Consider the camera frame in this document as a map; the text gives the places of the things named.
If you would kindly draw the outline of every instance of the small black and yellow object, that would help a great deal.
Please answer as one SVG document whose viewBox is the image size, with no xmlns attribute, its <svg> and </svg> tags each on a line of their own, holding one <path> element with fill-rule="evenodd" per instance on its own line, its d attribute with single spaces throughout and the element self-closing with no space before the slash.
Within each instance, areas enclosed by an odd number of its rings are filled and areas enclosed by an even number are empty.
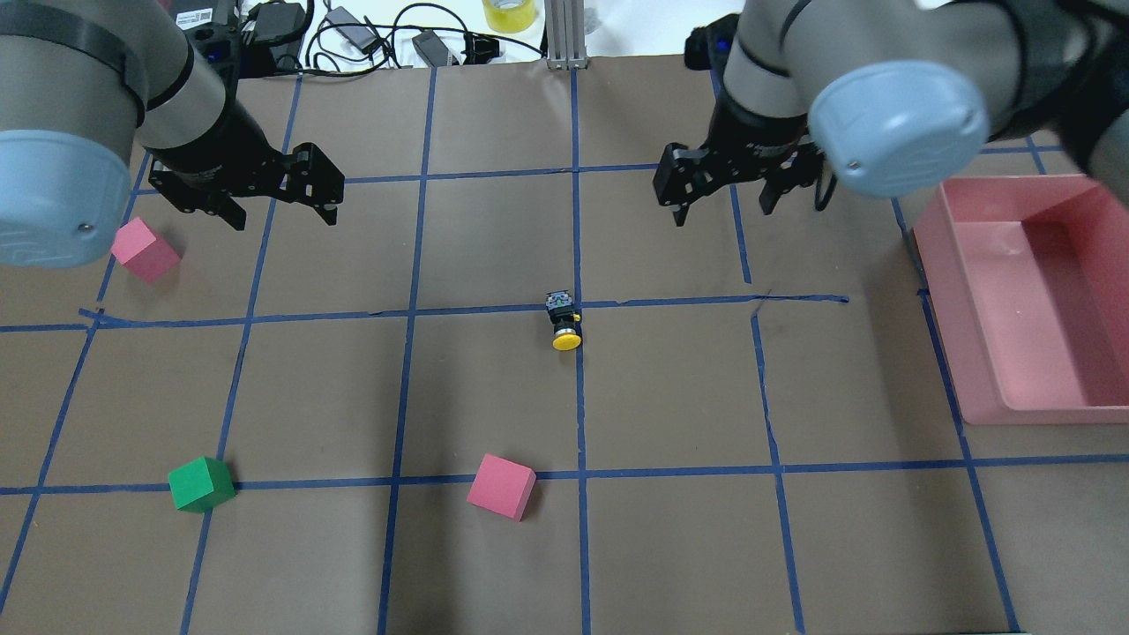
<svg viewBox="0 0 1129 635">
<path fill-rule="evenodd" d="M 580 314 L 567 290 L 545 294 L 545 311 L 553 323 L 553 348 L 572 350 L 580 346 Z"/>
</svg>

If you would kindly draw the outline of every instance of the green cube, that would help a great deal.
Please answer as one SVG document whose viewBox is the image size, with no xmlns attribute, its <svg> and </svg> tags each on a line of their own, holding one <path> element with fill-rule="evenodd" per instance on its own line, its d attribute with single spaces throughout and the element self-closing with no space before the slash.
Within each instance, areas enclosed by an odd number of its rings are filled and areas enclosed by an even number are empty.
<svg viewBox="0 0 1129 635">
<path fill-rule="evenodd" d="M 173 504 L 182 512 L 202 514 L 235 496 L 231 472 L 222 461 L 201 456 L 168 472 Z"/>
</svg>

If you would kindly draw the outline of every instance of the metal post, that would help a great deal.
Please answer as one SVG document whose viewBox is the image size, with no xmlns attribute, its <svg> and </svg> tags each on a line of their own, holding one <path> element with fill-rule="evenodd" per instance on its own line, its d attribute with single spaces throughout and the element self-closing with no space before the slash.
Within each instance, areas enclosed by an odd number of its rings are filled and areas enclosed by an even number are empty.
<svg viewBox="0 0 1129 635">
<path fill-rule="evenodd" d="M 584 0 L 545 0 L 550 70 L 588 68 L 584 45 Z"/>
</svg>

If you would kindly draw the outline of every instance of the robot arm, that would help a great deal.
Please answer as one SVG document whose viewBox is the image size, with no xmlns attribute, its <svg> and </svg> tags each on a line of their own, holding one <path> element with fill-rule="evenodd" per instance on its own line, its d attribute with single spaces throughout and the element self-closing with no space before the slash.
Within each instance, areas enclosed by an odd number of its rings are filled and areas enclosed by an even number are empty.
<svg viewBox="0 0 1129 635">
<path fill-rule="evenodd" d="M 152 0 L 0 0 L 0 263 L 75 267 L 105 254 L 131 188 L 134 134 L 150 183 L 181 211 L 242 229 L 231 197 L 269 195 L 336 220 L 344 177 L 313 143 L 275 150 Z"/>
<path fill-rule="evenodd" d="M 1048 124 L 1129 201 L 1123 5 L 747 0 L 735 33 L 715 23 L 697 61 L 688 42 L 688 66 L 711 66 L 723 82 L 706 142 L 666 147 L 658 201 L 682 225 L 694 200 L 764 179 L 770 214 L 820 179 L 824 158 L 856 191 L 903 195 L 956 173 L 989 139 Z"/>
</svg>

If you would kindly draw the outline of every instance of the yellow tape roll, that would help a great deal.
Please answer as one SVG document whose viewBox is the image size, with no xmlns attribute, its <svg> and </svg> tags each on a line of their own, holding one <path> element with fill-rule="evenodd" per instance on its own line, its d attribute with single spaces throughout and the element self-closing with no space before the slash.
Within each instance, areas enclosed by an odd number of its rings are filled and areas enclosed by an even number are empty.
<svg viewBox="0 0 1129 635">
<path fill-rule="evenodd" d="M 482 0 L 487 24 L 498 33 L 517 33 L 530 28 L 537 9 L 533 0 Z"/>
</svg>

